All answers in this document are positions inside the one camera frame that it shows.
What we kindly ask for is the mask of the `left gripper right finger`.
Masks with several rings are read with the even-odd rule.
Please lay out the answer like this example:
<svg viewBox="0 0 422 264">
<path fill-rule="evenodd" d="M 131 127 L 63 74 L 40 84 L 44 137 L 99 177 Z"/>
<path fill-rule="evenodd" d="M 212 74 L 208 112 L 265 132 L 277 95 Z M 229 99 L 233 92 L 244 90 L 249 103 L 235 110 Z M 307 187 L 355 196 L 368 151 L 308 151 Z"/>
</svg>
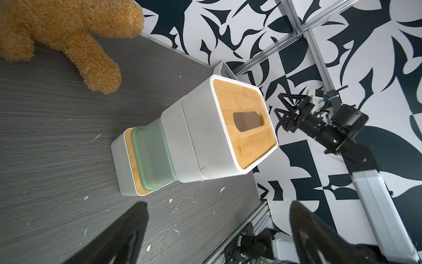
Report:
<svg viewBox="0 0 422 264">
<path fill-rule="evenodd" d="M 302 203 L 290 206 L 290 224 L 301 264 L 358 264 L 362 255 Z"/>
</svg>

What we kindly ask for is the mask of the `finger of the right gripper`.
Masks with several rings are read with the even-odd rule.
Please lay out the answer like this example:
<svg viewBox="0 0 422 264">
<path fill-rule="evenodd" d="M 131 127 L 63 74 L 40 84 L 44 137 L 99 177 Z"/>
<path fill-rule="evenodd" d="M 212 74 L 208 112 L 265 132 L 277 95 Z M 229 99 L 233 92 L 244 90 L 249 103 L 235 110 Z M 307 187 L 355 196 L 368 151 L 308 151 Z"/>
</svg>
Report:
<svg viewBox="0 0 422 264">
<path fill-rule="evenodd" d="M 306 98 L 306 95 L 295 95 L 289 93 L 279 93 L 278 98 L 288 111 L 295 111 L 298 105 Z"/>
<path fill-rule="evenodd" d="M 286 132 L 295 132 L 297 130 L 297 114 L 295 112 L 276 108 L 274 113 L 279 120 L 275 127 L 276 132 L 280 128 L 283 128 Z"/>
</svg>

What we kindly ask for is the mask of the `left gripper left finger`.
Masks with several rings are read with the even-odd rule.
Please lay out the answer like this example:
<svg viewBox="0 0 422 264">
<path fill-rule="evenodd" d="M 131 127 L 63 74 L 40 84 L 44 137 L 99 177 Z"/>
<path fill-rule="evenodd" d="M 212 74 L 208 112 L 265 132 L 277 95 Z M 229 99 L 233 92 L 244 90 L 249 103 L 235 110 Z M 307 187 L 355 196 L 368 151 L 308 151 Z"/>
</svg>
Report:
<svg viewBox="0 0 422 264">
<path fill-rule="evenodd" d="M 140 201 L 65 261 L 66 264 L 135 264 L 141 251 L 149 214 Z"/>
</svg>

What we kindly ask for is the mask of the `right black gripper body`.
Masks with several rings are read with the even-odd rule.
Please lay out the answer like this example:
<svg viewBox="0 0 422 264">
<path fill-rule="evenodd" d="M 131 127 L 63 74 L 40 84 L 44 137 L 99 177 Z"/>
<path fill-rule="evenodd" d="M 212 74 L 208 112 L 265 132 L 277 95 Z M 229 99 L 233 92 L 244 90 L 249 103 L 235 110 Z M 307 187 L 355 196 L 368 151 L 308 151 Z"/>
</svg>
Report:
<svg viewBox="0 0 422 264">
<path fill-rule="evenodd" d="M 314 106 L 310 103 L 310 99 L 299 102 L 295 106 L 290 130 L 294 133 L 299 129 L 321 145 L 330 145 L 330 129 L 326 122 L 311 113 Z"/>
</svg>

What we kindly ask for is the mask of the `white bamboo tissue box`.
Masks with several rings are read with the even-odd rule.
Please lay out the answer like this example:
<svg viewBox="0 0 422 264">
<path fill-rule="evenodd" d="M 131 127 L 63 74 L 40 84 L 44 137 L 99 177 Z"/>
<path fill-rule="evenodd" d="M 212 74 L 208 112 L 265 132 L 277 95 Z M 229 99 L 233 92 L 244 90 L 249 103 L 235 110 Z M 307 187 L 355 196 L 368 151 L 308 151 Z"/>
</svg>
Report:
<svg viewBox="0 0 422 264">
<path fill-rule="evenodd" d="M 260 90 L 212 75 L 182 98 L 187 129 L 205 179 L 244 175 L 278 147 Z"/>
<path fill-rule="evenodd" d="M 145 196 L 151 191 L 144 188 L 140 179 L 131 138 L 133 130 L 128 128 L 120 134 L 111 143 L 111 152 L 120 193 L 124 196 Z"/>
</svg>

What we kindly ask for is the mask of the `grey lid white tissue box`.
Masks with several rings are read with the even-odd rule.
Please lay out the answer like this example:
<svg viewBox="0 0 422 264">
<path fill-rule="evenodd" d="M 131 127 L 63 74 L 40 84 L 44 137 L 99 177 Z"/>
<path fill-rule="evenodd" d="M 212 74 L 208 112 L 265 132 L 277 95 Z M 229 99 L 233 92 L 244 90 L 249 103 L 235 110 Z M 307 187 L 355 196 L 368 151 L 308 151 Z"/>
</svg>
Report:
<svg viewBox="0 0 422 264">
<path fill-rule="evenodd" d="M 213 75 L 218 75 L 224 78 L 237 80 L 237 77 L 225 62 L 220 62 L 214 67 Z"/>
</svg>

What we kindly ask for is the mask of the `green tissue box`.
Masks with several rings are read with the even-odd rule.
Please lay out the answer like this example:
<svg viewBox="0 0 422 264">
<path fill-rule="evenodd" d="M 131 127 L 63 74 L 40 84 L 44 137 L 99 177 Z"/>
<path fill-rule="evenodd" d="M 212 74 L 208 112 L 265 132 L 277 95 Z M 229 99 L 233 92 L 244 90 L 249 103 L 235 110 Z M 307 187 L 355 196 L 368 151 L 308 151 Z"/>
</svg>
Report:
<svg viewBox="0 0 422 264">
<path fill-rule="evenodd" d="M 160 118 L 131 132 L 137 168 L 144 189 L 155 191 L 176 181 Z"/>
</svg>

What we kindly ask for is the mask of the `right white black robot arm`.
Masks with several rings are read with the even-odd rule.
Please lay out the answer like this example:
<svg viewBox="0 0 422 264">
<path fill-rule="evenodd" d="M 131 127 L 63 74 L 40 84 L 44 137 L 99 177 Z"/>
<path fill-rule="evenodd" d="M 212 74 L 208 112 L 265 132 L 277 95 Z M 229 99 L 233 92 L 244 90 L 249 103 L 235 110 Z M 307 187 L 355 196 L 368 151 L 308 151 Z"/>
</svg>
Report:
<svg viewBox="0 0 422 264">
<path fill-rule="evenodd" d="M 317 96 L 280 93 L 285 106 L 276 114 L 287 132 L 300 130 L 325 147 L 326 155 L 340 155 L 351 176 L 382 255 L 397 264 L 419 264 L 419 257 L 379 171 L 372 151 L 355 142 L 369 117 L 355 106 L 343 104 L 323 120 L 329 94 Z"/>
</svg>

